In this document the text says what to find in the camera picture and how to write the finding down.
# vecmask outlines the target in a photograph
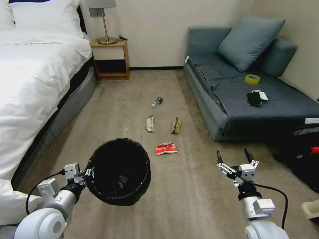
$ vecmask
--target white pillow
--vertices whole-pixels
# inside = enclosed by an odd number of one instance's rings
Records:
[[[45,2],[14,2],[10,7],[17,30],[44,30],[83,38],[80,17],[76,9],[79,0],[50,0]]]
[[[0,31],[13,28],[12,10],[8,6],[8,0],[0,0]]]

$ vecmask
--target light switch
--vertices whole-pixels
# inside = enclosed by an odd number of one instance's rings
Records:
[[[91,17],[101,17],[104,8],[89,8]]]

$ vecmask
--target wall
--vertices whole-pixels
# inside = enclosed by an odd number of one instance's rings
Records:
[[[283,80],[313,99],[319,96],[319,1],[256,0],[252,15],[284,18],[280,32],[298,46]]]
[[[128,39],[131,67],[182,66],[189,26],[231,26],[254,0],[117,0],[106,9],[109,36]],[[104,35],[101,18],[81,9],[91,40]]]

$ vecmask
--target sofa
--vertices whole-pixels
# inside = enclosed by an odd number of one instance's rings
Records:
[[[183,69],[214,141],[275,140],[302,127],[306,118],[319,118],[317,102],[279,79],[297,49],[293,43],[276,38],[240,73],[216,53],[230,30],[188,29]],[[247,74],[258,75],[259,84],[247,84]],[[264,91],[269,101],[249,106],[246,94],[252,90]]]

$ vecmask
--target carpet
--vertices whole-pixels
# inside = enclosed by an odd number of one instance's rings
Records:
[[[163,103],[151,108],[158,96]],[[154,133],[145,130],[150,115]],[[175,117],[182,123],[179,135],[169,133]],[[318,194],[275,161],[261,143],[213,142],[181,70],[132,71],[129,81],[99,82],[87,105],[38,161],[25,192],[66,164],[79,163],[84,169],[99,145],[118,137],[131,138],[147,151],[152,170],[148,191],[134,206],[118,207],[102,203],[85,189],[64,238],[244,238],[246,222],[238,190],[216,162],[218,149],[227,165],[246,163],[243,147],[260,161],[256,182],[287,194],[285,229],[290,238],[319,237],[319,227],[300,206],[318,199]],[[155,147],[169,141],[176,144],[178,153],[155,156]],[[57,180],[64,185],[62,176]],[[258,191],[274,201],[272,220],[280,225],[283,196]]]

